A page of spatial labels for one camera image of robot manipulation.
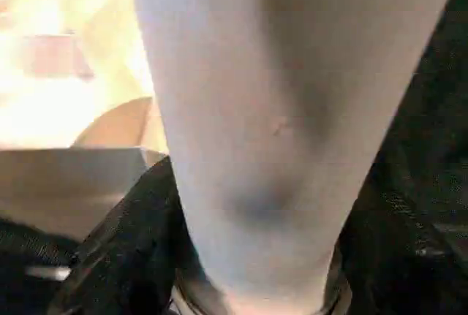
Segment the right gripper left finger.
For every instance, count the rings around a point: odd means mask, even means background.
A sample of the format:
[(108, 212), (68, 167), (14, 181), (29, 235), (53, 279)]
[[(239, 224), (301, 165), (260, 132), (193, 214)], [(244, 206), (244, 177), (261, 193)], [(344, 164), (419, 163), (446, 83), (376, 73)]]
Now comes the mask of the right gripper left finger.
[(173, 287), (199, 265), (164, 156), (78, 247), (47, 313), (174, 314)]

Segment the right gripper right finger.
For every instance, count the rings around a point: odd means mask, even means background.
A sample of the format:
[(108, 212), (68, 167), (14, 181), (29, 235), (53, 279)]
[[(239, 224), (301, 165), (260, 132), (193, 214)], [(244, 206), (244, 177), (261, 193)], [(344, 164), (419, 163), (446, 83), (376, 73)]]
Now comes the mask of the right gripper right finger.
[(387, 164), (371, 166), (339, 246), (350, 314), (467, 313), (467, 270)]

